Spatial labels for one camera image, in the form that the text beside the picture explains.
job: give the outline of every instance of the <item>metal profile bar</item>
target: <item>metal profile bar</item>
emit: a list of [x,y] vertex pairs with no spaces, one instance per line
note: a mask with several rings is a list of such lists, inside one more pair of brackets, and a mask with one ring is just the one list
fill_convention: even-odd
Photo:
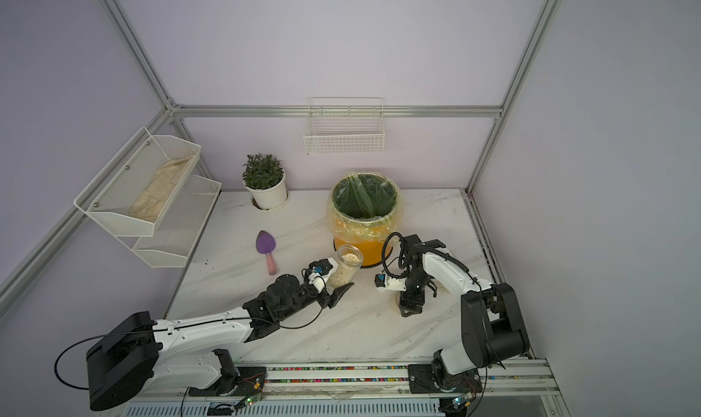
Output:
[[[163,109],[147,126],[149,132],[156,132],[169,119],[169,112]],[[120,150],[105,166],[97,178],[101,181],[94,181],[83,191],[81,197],[83,202],[92,199],[92,196],[99,192],[100,186],[108,180],[114,170],[122,166],[123,162],[131,156],[131,153],[141,143],[138,139],[130,146],[125,146]],[[41,242],[14,270],[12,276],[0,285],[0,325],[14,310],[22,300],[27,291],[38,281],[42,271],[52,261],[53,257],[63,246],[73,232],[84,220],[85,215],[77,207],[71,205],[69,211],[61,220],[47,233]]]
[[153,89],[153,92],[156,94],[156,97],[161,102],[162,107],[169,109],[172,106],[174,106],[175,103],[165,91],[165,86],[162,84],[160,78],[158,77],[156,68],[153,66],[153,63],[149,59],[148,55],[146,55],[146,50],[139,41],[136,35],[136,31],[131,26],[131,23],[129,23],[128,18],[126,16],[126,12],[124,8],[122,8],[122,5],[119,3],[118,0],[99,1],[102,4],[104,11],[107,13],[107,17],[110,19],[115,29],[117,30],[117,33],[119,34],[120,38],[125,43],[129,52],[134,57],[134,60],[136,61],[137,66],[139,67],[139,70],[142,72],[142,74],[146,78],[146,81],[148,81],[149,85],[151,86],[151,89]]
[[[183,139],[189,140],[193,143],[196,143],[195,140],[192,138],[190,135],[190,131],[187,129],[187,126],[185,126],[185,122],[182,120],[180,117],[176,117],[173,119],[173,125],[177,129],[178,132],[180,132],[180,135],[182,136]],[[209,168],[205,164],[205,160],[203,160],[202,156],[200,156],[199,161],[197,161],[197,167],[200,168],[200,172],[202,172],[202,176],[208,178],[208,179],[214,179],[212,177],[212,174],[210,173]]]
[[[306,117],[308,105],[183,105],[174,108],[181,117]],[[385,117],[500,117],[498,105],[385,105]]]
[[482,248],[482,255],[484,256],[486,266],[489,269],[489,274],[495,283],[504,283],[504,274],[501,272],[499,261],[496,260],[494,249],[492,248],[489,237],[486,234],[484,223],[479,215],[477,202],[475,202],[475,197],[473,197],[472,194],[467,194],[465,191],[463,191],[463,200],[465,201],[465,207],[467,208],[470,221],[472,222],[472,229],[475,231],[475,234],[478,237],[480,248]]
[[555,417],[570,417],[567,405],[565,405],[565,400],[562,395],[542,395],[540,396],[543,401],[543,407],[545,412],[549,413],[551,416]]
[[543,3],[538,21],[536,22],[535,27],[533,27],[533,32],[530,34],[530,39],[526,45],[526,49],[521,55],[521,60],[516,67],[511,84],[509,84],[506,96],[504,97],[504,103],[502,104],[503,112],[501,117],[494,121],[489,137],[487,138],[484,148],[482,149],[482,153],[479,156],[478,164],[472,171],[472,176],[470,177],[467,187],[468,193],[475,191],[479,177],[482,176],[486,162],[489,160],[491,153],[494,151],[496,141],[499,139],[499,136],[504,129],[504,125],[508,120],[513,104],[518,97],[521,88],[523,87],[526,77],[528,76],[528,72],[533,65],[533,61],[536,59],[540,46],[543,44],[545,34],[548,31],[548,27],[552,23],[552,19],[555,16],[561,1],[562,0],[545,0]]

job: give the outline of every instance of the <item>jar of grains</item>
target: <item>jar of grains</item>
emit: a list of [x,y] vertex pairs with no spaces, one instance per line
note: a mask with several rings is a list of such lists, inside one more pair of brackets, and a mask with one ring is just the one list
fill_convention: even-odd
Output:
[[338,267],[326,282],[330,290],[335,290],[353,281],[355,273],[363,264],[363,253],[355,246],[343,244],[336,250],[334,260],[338,264]]

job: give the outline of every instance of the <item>potted plant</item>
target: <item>potted plant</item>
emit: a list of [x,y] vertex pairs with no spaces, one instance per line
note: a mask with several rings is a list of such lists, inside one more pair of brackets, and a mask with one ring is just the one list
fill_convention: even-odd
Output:
[[253,195],[253,204],[262,210],[282,207],[287,202],[285,170],[280,161],[268,154],[248,156],[243,185]]

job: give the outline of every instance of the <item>wire basket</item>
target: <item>wire basket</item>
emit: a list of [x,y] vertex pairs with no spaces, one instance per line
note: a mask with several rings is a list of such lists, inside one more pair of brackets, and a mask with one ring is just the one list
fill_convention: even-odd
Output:
[[[200,158],[201,147],[195,143],[174,136],[151,135],[145,128],[137,134],[144,132],[147,134],[145,141],[102,189],[89,208],[81,207],[78,198],[74,201],[78,209],[115,237],[153,236]],[[179,182],[156,219],[151,222],[129,216],[129,211],[148,187],[156,170],[170,159],[187,156],[194,157],[183,168]]]
[[309,98],[304,146],[310,156],[384,151],[382,98]]
[[187,264],[222,188],[222,183],[198,175],[190,175],[184,183],[156,234],[140,237],[130,247],[152,268]]

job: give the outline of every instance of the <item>trash can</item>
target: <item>trash can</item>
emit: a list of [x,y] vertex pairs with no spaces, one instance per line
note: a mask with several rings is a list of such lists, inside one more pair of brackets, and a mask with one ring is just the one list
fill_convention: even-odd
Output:
[[327,226],[334,248],[351,244],[363,253],[363,268],[381,263],[382,245],[404,213],[397,185],[376,172],[344,176],[329,194]]

